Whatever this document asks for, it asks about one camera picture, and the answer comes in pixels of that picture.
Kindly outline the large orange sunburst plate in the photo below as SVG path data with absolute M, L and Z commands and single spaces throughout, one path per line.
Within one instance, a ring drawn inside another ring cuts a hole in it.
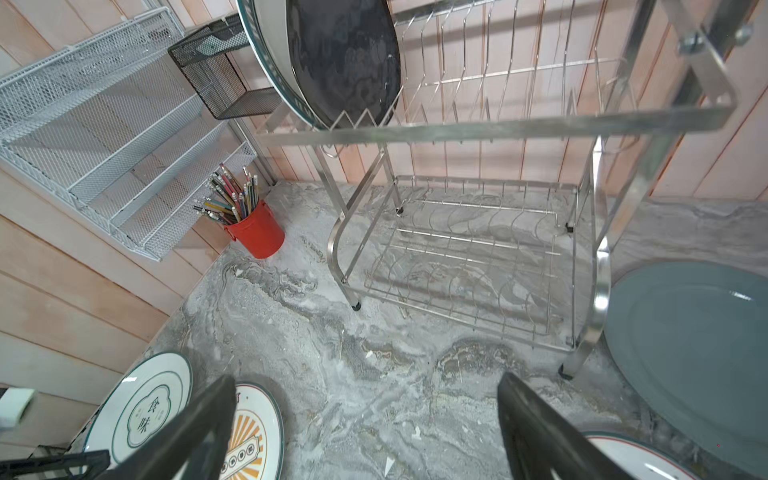
M 273 395 L 258 384 L 237 384 L 232 431 L 219 478 L 279 479 L 284 450 L 283 420 Z

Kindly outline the grey-green round plate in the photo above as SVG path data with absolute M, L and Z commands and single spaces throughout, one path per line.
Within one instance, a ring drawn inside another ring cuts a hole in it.
M 767 279 L 658 262 L 612 287 L 605 337 L 628 383 L 662 418 L 741 470 L 767 476 Z

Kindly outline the black round plate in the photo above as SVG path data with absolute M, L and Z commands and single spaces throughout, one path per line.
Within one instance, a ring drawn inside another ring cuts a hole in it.
M 401 57 L 385 1 L 288 1 L 292 68 L 324 128 L 390 121 L 402 86 Z

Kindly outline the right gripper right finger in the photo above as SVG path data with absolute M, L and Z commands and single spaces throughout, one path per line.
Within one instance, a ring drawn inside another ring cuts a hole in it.
M 498 418 L 515 479 L 628 479 L 630 475 L 601 453 L 511 372 L 497 389 Z

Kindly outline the steel two-tier dish rack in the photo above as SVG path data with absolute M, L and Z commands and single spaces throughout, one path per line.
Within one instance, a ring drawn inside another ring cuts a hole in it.
M 557 354 L 601 339 L 611 256 L 689 133 L 722 129 L 757 1 L 390 1 L 401 84 L 381 119 L 284 102 L 264 149 L 313 164 L 350 306 L 368 299 Z

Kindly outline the white plate green characters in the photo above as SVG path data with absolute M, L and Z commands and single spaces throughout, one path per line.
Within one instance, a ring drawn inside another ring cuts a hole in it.
M 118 465 L 143 447 L 189 403 L 192 369 L 186 357 L 166 352 L 128 372 L 96 415 L 83 451 L 106 450 Z

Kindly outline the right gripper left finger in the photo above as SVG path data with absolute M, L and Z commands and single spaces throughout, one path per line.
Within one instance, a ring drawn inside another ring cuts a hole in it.
M 101 479 L 217 479 L 236 410 L 235 379 L 222 375 L 138 452 Z

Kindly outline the green rim white plate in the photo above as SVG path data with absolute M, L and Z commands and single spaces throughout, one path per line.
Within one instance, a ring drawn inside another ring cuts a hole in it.
M 305 100 L 291 65 L 286 2 L 239 0 L 237 10 L 259 65 L 283 102 L 305 123 L 323 129 L 325 124 Z

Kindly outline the small orange sunburst plate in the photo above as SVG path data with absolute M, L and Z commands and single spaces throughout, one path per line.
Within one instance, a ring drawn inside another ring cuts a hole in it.
M 671 456 L 626 435 L 587 431 L 584 436 L 634 479 L 699 479 Z

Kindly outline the red pencil cup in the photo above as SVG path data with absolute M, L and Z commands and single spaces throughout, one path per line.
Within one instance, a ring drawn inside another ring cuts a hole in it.
M 271 257 L 285 241 L 285 232 L 264 200 L 258 202 L 247 218 L 225 226 L 224 230 L 256 259 Z

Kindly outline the black mesh wall basket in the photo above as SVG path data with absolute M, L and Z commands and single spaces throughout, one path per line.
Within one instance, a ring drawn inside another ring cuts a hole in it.
M 212 21 L 168 48 L 168 55 L 217 120 L 268 115 L 282 103 L 267 86 L 251 89 L 230 54 L 249 46 L 238 14 Z

